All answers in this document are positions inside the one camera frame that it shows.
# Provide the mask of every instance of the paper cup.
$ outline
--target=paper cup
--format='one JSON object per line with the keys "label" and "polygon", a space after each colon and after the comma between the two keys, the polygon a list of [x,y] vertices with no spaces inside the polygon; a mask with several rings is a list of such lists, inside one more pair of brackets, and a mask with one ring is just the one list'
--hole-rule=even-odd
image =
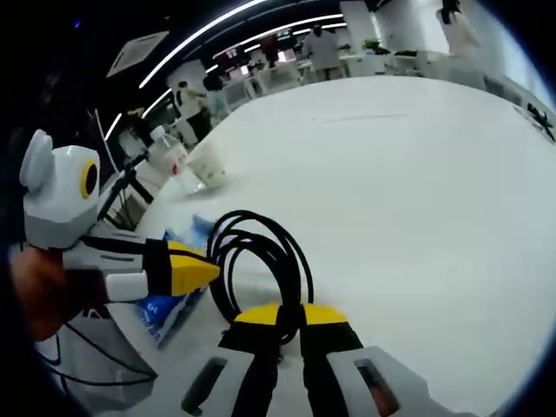
{"label": "paper cup", "polygon": [[186,164],[208,189],[221,187],[226,181],[224,167],[209,143],[197,147]]}

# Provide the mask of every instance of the hand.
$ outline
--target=hand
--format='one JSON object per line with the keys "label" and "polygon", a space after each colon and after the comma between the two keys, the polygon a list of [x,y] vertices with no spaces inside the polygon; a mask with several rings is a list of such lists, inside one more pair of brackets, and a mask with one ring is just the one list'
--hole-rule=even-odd
{"label": "hand", "polygon": [[37,341],[54,335],[80,308],[72,306],[62,254],[27,248],[14,257],[11,279]]}

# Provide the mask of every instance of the white table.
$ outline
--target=white table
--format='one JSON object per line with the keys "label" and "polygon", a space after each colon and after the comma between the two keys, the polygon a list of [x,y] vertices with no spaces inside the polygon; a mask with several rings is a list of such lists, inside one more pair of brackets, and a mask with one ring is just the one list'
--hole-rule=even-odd
{"label": "white table", "polygon": [[[251,102],[205,142],[229,185],[188,199],[169,182],[142,233],[252,209],[301,244],[316,301],[443,405],[491,413],[528,376],[556,313],[556,149],[511,103],[435,80],[343,79]],[[247,259],[235,276],[243,306],[276,297],[261,264]],[[129,307],[110,311],[158,373],[226,327],[206,294],[157,351]],[[308,415],[298,350],[286,348],[269,415]]]}

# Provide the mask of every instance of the wall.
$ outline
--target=wall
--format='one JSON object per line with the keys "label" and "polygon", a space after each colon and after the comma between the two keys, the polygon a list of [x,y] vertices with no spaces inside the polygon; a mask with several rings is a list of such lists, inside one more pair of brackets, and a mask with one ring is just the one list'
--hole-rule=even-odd
{"label": "wall", "polygon": [[351,50],[355,53],[356,48],[354,44],[354,40],[352,39],[349,31],[345,28],[338,28],[336,29],[336,37],[338,38],[338,46],[345,45],[349,43],[351,45]]}
{"label": "wall", "polygon": [[[384,45],[390,50],[435,50],[448,53],[436,11],[441,0],[393,0],[376,12]],[[512,34],[476,0],[462,0],[461,9],[479,36],[482,68],[511,78],[544,104],[556,109],[539,73]]]}
{"label": "wall", "polygon": [[357,54],[362,54],[364,52],[363,42],[377,37],[367,5],[362,1],[340,2],[340,9],[347,23],[349,35],[354,41],[352,50]]}

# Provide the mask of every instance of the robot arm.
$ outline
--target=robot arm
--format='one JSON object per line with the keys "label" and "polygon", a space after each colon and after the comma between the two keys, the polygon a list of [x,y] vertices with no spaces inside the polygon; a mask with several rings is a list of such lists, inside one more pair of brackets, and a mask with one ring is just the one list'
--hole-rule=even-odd
{"label": "robot arm", "polygon": [[23,211],[30,245],[63,251],[66,270],[98,272],[105,301],[185,295],[219,275],[216,265],[178,242],[144,239],[98,223],[99,163],[94,150],[53,149],[45,132],[33,135],[20,171],[29,191]]}

